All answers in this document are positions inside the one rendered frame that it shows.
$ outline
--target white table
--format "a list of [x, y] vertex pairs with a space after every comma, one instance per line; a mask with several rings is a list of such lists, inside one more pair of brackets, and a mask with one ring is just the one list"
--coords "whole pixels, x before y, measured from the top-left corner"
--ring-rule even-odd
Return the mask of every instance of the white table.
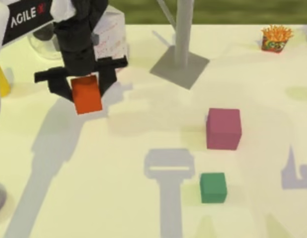
[[[193, 26], [191, 51], [211, 63], [188, 91], [149, 74], [166, 51], [152, 31], [171, 41], [171, 26], [127, 26], [130, 66], [104, 98], [108, 116], [77, 117], [46, 83], [34, 84], [34, 72], [61, 62], [40, 58], [26, 38], [3, 49], [14, 88], [0, 115], [0, 182], [8, 191], [0, 238], [11, 221], [27, 232], [31, 219], [31, 238], [158, 238], [159, 187], [143, 172], [153, 148], [187, 148], [195, 157], [196, 175], [182, 185], [184, 238], [256, 238], [266, 213], [305, 237], [307, 190], [282, 190], [280, 171], [290, 144], [298, 167], [307, 163], [307, 98], [294, 99], [303, 96], [294, 87], [307, 87], [307, 40], [298, 28], [282, 54], [264, 53], [261, 28]], [[241, 110], [237, 151], [206, 150], [210, 107]], [[226, 174], [227, 201], [202, 205], [199, 174], [215, 171]]]

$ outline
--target white box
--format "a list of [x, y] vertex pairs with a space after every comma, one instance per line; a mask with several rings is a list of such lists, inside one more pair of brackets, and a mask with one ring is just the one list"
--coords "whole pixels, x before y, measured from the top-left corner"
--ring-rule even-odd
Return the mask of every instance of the white box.
[[94, 46], [97, 59], [104, 57], [117, 59], [124, 56], [128, 58], [125, 14], [122, 11], [109, 5], [93, 33], [99, 36], [99, 44]]

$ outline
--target green cube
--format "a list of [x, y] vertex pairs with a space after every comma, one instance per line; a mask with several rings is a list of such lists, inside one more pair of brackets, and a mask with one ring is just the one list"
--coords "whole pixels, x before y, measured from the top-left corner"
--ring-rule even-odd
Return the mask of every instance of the green cube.
[[224, 173], [203, 173], [200, 178], [202, 203], [223, 203], [227, 196]]

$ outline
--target agile logo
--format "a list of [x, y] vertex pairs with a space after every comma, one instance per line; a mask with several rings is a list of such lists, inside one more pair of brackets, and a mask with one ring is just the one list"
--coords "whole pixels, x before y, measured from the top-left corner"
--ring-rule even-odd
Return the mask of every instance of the agile logo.
[[13, 16], [11, 18], [11, 24], [10, 27], [14, 28], [15, 26], [18, 26], [26, 21], [29, 21], [33, 18], [35, 18], [37, 15], [40, 15], [46, 11], [46, 4], [41, 3], [37, 7], [32, 7], [28, 10], [25, 10], [23, 12], [20, 12], [16, 14], [16, 16]]

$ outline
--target green grass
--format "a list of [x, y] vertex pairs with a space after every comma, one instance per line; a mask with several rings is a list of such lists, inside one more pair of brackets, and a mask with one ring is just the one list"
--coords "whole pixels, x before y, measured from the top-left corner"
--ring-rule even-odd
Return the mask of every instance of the green grass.
[[[173, 16], [177, 0], [165, 0]], [[168, 24], [156, 0], [111, 0], [127, 24]], [[194, 24], [307, 24], [307, 0], [196, 0]]]

